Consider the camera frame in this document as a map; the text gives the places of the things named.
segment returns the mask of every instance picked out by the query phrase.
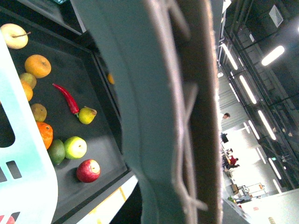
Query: red chili pepper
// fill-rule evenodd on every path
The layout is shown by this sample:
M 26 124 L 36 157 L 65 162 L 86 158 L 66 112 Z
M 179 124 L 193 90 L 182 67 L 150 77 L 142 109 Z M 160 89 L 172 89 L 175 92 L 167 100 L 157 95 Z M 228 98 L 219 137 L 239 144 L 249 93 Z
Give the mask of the red chili pepper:
M 80 111 L 75 99 L 71 96 L 71 94 L 62 86 L 57 85 L 55 83 L 52 84 L 56 89 L 58 89 L 66 99 L 66 102 L 72 112 L 72 114 L 75 114 L 78 117 L 78 113 Z

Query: white plastic basket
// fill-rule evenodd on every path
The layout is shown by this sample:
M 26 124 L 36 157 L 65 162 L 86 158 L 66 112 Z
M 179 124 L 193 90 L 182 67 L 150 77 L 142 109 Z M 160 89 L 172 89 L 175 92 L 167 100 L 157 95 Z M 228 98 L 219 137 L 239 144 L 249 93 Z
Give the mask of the white plastic basket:
M 0 101 L 15 135 L 13 145 L 0 148 L 6 179 L 0 182 L 0 216 L 4 215 L 0 224 L 6 224 L 13 213 L 19 213 L 16 224 L 50 224 L 58 197 L 55 170 L 1 32 Z

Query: orange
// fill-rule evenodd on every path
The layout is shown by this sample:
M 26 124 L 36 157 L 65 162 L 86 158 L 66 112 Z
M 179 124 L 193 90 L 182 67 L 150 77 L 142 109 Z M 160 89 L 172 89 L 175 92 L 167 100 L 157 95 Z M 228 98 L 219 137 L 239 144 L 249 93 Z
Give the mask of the orange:
M 41 55 L 31 55 L 25 61 L 25 70 L 36 78 L 44 78 L 51 72 L 51 64 Z
M 112 74 L 111 73 L 109 73 L 108 75 L 107 75 L 107 78 L 108 78 L 108 81 L 112 84 L 112 85 L 114 85 L 114 78 L 113 78 L 113 76 L 112 76 Z
M 30 87 L 30 85 L 24 81 L 24 80 L 21 80 L 21 84 L 23 86 L 23 89 L 24 89 L 24 92 L 25 92 L 25 95 L 27 97 L 27 100 L 30 101 L 33 97 L 33 91 L 32 91 L 32 88 Z
M 39 132 L 41 133 L 43 142 L 48 149 L 53 141 L 53 129 L 50 125 L 37 121 L 36 122 Z

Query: stem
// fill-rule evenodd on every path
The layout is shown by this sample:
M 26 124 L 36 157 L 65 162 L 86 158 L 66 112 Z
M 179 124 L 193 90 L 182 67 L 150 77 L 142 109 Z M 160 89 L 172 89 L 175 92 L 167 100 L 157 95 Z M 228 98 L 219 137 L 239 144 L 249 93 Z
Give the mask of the stem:
M 17 38 L 17 37 L 21 37 L 21 36 L 26 36 L 26 35 L 29 35 L 29 34 L 31 34 L 31 32 L 28 32 L 28 33 L 22 34 L 22 35 L 18 35 L 18 36 L 13 36 L 13 38 Z

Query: fluorescent light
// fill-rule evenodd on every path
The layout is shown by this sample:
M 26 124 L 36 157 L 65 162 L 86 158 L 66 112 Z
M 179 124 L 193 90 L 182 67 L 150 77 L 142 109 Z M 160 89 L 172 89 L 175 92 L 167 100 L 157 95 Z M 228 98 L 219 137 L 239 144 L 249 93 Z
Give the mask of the fluorescent light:
M 259 148 L 256 148 L 257 152 L 260 154 L 260 157 L 262 159 L 262 161 L 264 162 L 264 164 L 266 164 L 266 160 L 265 158 L 263 157 L 262 153 L 261 153 L 261 150 Z
M 229 86 L 230 86 L 230 88 L 232 89 L 232 91 L 234 92 L 235 97 L 237 98 L 238 102 L 240 102 L 240 100 L 239 100 L 239 98 L 238 98 L 238 96 L 237 96 L 237 94 L 236 94 L 236 92 L 235 92 L 235 90 L 234 90 L 234 88 L 233 88 L 233 86 L 232 86 L 231 83 L 229 83 Z
M 241 63 L 241 65 L 242 65 L 242 67 L 244 67 L 244 64 L 243 64 L 241 58 L 238 57 L 238 59 L 239 59 L 239 62 Z
M 281 191 L 281 189 L 280 189 L 280 187 L 279 187 L 279 185 L 277 184 L 277 182 L 276 182 L 276 180 L 275 180 L 275 179 L 273 179 L 273 183 L 274 183 L 274 185 L 275 185 L 276 189 L 278 190 L 278 192 L 281 194 L 281 193 L 282 193 L 282 191 Z
M 278 170 L 276 169 L 276 167 L 275 167 L 275 165 L 274 165 L 272 159 L 271 159 L 271 158 L 268 158 L 268 160 L 269 160 L 269 163 L 271 164 L 271 166 L 273 167 L 274 172 L 276 173 L 277 177 L 281 180 L 281 176 L 280 176 Z
M 244 124 L 244 126 L 245 126 L 245 129 L 246 129 L 246 131 L 248 132 L 248 134 L 250 134 L 250 130 L 249 130 L 249 128 L 248 128 L 248 126 L 247 126 L 247 124 L 246 124 L 245 122 L 243 122 L 243 124 Z
M 262 119 L 262 122 L 263 122 L 263 125 L 265 125 L 265 127 L 266 127 L 266 129 L 267 129 L 269 135 L 271 136 L 271 138 L 272 138 L 273 140 L 276 140 L 276 136 L 275 136 L 274 132 L 272 131 L 272 129 L 270 128 L 270 125 L 269 125 L 269 123 L 267 122 L 267 120 L 266 120 L 266 118 L 265 118 L 263 112 L 262 112 L 262 111 L 258 111 L 258 114 L 260 115 L 260 117 L 261 117 L 261 119 Z
M 253 103 L 253 104 L 256 104 L 256 99 L 255 99 L 255 97 L 254 97 L 254 95 L 253 95 L 251 89 L 249 88 L 249 86 L 248 86 L 246 80 L 244 79 L 244 77 L 243 77 L 243 76 L 240 76 L 240 80 L 241 80 L 241 82 L 242 82 L 242 84 L 243 84 L 243 86 L 244 86 L 244 88 L 245 88 L 245 90 L 246 90 L 246 92 L 247 92 L 249 98 L 251 99 L 252 103 Z
M 271 51 L 264 59 L 262 60 L 262 65 L 266 66 L 281 56 L 285 51 L 283 46 L 276 47 L 273 51 Z
M 233 77 L 233 79 L 235 78 L 232 71 L 230 71 L 230 75 Z
M 229 52 L 227 46 L 226 46 L 225 44 L 222 44 L 221 46 L 223 47 L 225 53 L 227 54 L 228 59 L 230 60 L 230 62 L 231 62 L 231 64 L 232 64 L 232 66 L 234 67 L 234 69 L 235 69 L 235 70 L 238 70 L 238 66 L 237 66 L 237 64 L 235 63 L 235 61 L 234 61 L 234 59 L 233 59 L 233 56 L 230 54 L 230 52 Z
M 253 123 L 251 122 L 251 120 L 249 120 L 248 123 L 249 123 L 249 125 L 250 125 L 250 127 L 251 127 L 251 129 L 252 129 L 252 131 L 253 131 L 253 133 L 254 133 L 254 135 L 255 135 L 256 138 L 259 140 L 259 139 L 260 139 L 260 136 L 258 136 L 258 133 L 256 132 L 256 129 L 254 128 Z

